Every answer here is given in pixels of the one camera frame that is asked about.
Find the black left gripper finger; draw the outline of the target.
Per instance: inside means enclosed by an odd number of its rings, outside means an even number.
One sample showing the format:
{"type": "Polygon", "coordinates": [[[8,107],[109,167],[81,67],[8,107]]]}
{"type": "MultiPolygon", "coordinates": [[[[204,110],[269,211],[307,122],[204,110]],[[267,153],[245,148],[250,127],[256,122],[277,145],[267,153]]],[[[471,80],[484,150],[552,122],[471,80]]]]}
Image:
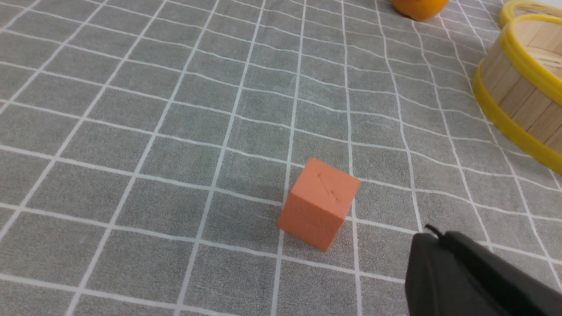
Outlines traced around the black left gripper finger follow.
{"type": "Polygon", "coordinates": [[[559,316],[562,296],[458,231],[413,236],[405,277],[411,316],[559,316]]]}

